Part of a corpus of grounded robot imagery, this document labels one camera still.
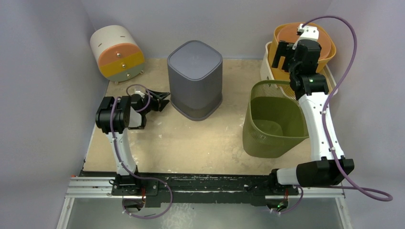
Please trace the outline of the grey slatted waste bin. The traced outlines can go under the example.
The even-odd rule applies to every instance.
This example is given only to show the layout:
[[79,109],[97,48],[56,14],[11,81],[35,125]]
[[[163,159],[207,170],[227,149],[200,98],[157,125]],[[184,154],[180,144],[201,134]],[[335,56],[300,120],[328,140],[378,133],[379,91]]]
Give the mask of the grey slatted waste bin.
[[193,121],[207,119],[223,100],[223,58],[208,44],[191,40],[167,58],[172,106]]

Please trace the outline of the green slatted waste bin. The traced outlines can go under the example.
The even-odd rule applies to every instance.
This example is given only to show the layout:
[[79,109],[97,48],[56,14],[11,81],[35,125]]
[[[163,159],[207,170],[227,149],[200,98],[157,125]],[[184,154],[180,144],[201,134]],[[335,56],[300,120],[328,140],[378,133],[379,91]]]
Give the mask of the green slatted waste bin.
[[248,155],[278,158],[308,138],[303,111],[288,81],[264,80],[252,87],[242,131]]

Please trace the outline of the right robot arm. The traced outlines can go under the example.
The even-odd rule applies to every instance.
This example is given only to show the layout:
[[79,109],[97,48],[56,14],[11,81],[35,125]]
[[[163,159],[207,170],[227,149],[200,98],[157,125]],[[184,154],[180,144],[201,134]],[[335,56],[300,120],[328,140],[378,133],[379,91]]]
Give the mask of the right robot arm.
[[321,45],[303,39],[297,44],[279,42],[272,66],[278,66],[285,57],[282,69],[289,73],[293,90],[304,114],[311,147],[311,161],[292,168],[272,170],[275,176],[268,181],[268,188],[280,194],[287,185],[301,187],[334,186],[354,170],[354,161],[346,159],[338,143],[326,101],[329,88],[326,77],[317,72]]

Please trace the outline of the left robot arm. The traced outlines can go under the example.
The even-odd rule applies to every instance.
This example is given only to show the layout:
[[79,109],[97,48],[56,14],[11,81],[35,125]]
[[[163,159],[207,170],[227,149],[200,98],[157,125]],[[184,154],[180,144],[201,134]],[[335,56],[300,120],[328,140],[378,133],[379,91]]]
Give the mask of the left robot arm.
[[97,113],[96,126],[104,133],[111,144],[116,163],[117,175],[112,181],[115,188],[124,188],[130,195],[137,195],[142,185],[152,179],[140,178],[137,163],[132,157],[128,131],[144,129],[146,115],[161,112],[169,103],[169,92],[147,89],[144,93],[135,91],[118,99],[112,96],[103,98]]

